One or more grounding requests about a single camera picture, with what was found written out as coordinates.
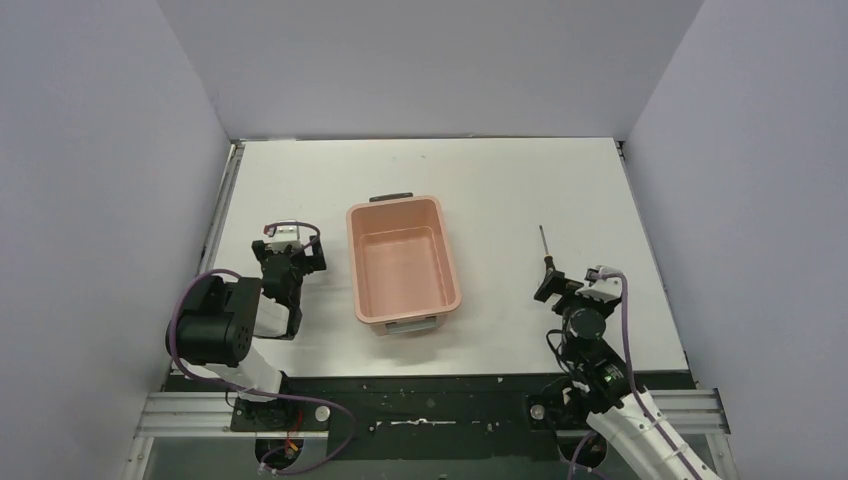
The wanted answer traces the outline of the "black yellow screwdriver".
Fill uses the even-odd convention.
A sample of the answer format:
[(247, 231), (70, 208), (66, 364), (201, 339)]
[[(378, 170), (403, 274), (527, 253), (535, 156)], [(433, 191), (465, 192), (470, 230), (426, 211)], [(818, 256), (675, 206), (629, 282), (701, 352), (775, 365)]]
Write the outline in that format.
[(555, 266), (555, 262), (554, 262), (554, 257), (550, 253), (550, 250), (549, 250), (549, 246), (548, 246), (544, 227), (542, 225), (539, 225), (538, 228), (539, 228), (539, 233), (540, 233), (542, 247), (543, 247), (543, 253), (544, 253), (543, 263), (544, 263), (544, 266), (545, 266), (545, 278), (548, 278), (548, 277), (552, 276), (553, 273), (556, 271), (556, 266)]

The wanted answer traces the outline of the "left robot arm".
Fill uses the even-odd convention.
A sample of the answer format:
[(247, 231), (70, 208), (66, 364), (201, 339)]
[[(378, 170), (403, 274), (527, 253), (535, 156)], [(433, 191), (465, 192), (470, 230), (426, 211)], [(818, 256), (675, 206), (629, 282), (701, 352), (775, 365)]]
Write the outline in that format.
[(283, 392), (285, 375), (253, 347), (256, 338), (292, 340), (302, 322), (304, 278), (327, 269), (320, 236), (306, 242), (296, 237), (255, 240), (251, 250), (258, 277), (223, 279), (234, 273), (215, 269), (199, 276), (175, 309), (166, 333), (166, 350), (187, 365), (215, 374), (211, 379), (257, 403), (256, 415), (271, 429), (292, 423), (296, 403)]

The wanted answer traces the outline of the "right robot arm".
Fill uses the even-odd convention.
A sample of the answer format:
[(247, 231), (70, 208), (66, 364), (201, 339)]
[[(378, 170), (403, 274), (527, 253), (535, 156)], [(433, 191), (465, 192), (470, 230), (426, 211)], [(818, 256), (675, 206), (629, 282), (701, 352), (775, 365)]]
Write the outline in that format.
[(534, 298), (558, 298), (552, 310), (561, 318), (559, 341), (549, 347), (564, 371), (563, 405), (589, 428), (578, 446), (602, 437), (642, 479), (717, 478), (636, 378), (625, 274), (599, 265), (575, 280), (550, 257), (545, 264)]

